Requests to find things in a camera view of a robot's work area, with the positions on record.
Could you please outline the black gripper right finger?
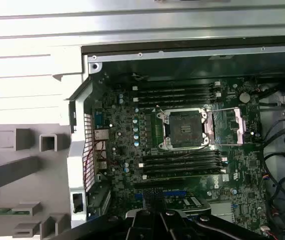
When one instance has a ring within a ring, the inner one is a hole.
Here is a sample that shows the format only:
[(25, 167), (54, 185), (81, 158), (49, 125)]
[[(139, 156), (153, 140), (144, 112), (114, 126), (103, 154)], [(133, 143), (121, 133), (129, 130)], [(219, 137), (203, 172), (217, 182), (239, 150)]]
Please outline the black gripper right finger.
[(158, 197), (158, 238), (160, 240), (267, 240), (268, 238), (202, 213), (190, 220), (177, 210), (167, 208), (164, 197)]

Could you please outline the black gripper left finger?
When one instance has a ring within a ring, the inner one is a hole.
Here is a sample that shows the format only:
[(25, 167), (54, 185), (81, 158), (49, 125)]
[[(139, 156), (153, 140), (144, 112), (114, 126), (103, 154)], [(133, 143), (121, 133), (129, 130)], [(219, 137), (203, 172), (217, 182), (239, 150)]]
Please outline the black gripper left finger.
[(54, 240), (155, 240), (159, 233), (159, 199), (146, 197), (142, 209), (133, 209), (129, 216), (105, 214), (66, 230)]

